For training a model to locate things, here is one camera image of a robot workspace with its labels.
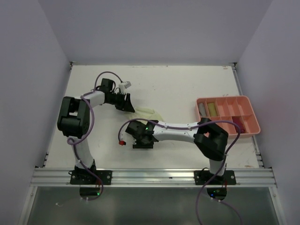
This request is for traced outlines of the pale green underwear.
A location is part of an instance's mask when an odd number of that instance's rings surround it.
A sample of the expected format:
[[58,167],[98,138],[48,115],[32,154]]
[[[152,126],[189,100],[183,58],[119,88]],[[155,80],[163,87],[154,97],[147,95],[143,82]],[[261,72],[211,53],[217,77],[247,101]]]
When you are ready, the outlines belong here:
[[128,120],[141,118],[147,120],[164,121],[162,116],[157,111],[144,107],[135,107],[135,112],[127,112],[125,113],[125,116]]

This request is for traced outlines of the grey and cream underwear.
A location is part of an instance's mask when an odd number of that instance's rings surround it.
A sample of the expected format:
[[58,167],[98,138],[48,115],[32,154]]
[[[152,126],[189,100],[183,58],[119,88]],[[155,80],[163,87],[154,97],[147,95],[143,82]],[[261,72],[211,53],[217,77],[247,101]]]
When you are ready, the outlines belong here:
[[206,111],[206,108],[205,108],[205,104],[204,104],[204,103],[199,103],[199,104],[198,104],[198,110],[199,110],[199,114],[200,114],[202,117],[208,117],[207,111]]

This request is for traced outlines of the olive and cream underwear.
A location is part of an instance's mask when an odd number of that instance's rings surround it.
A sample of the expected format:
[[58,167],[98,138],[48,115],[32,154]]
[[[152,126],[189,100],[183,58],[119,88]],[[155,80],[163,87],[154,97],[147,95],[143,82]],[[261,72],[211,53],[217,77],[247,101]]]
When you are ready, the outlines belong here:
[[207,104],[208,110],[209,110],[209,114],[211,117],[217,117],[218,116],[218,112],[217,112],[217,108],[215,103],[211,102]]

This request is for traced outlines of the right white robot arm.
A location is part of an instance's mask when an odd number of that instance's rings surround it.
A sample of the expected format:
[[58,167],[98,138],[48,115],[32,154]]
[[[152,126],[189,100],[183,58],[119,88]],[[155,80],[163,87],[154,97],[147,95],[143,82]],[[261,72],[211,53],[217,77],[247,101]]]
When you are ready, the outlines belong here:
[[209,159],[209,179],[219,184],[225,179],[225,149],[228,133],[208,118],[189,124],[170,124],[158,120],[131,120],[125,130],[135,139],[134,149],[152,149],[155,142],[193,143]]

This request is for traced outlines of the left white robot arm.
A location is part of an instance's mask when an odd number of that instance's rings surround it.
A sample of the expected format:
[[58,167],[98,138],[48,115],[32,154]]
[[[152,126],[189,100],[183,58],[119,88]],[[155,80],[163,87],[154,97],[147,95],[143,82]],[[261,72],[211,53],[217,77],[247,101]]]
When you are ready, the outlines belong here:
[[125,90],[131,86],[122,81],[118,87],[111,79],[104,78],[99,86],[80,97],[64,97],[61,103],[57,128],[67,138],[75,156],[75,170],[83,170],[81,179],[92,184],[97,180],[95,160],[88,144],[88,136],[95,123],[93,108],[103,104],[115,106],[117,110],[134,113],[130,94]]

